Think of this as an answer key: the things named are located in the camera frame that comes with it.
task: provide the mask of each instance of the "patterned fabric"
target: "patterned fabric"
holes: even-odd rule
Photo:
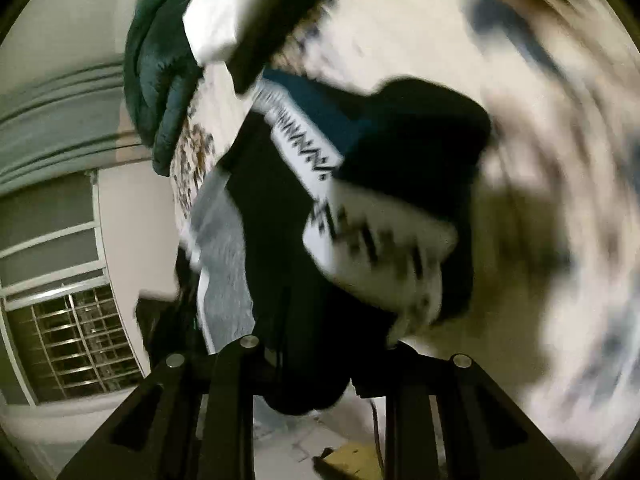
[[[603,0],[580,5],[569,30],[530,0],[327,0],[273,63],[364,93],[412,75],[489,111],[471,311],[412,343],[471,355],[599,478],[640,418],[640,56]],[[182,160],[186,215],[208,162]]]

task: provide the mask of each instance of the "gloved hand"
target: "gloved hand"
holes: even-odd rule
[[[202,69],[182,25],[191,0],[140,0],[124,55],[127,110],[156,173],[168,176],[175,145]]]

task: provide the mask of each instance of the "white object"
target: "white object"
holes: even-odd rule
[[[274,0],[191,0],[182,22],[200,66],[227,61],[265,6]]]

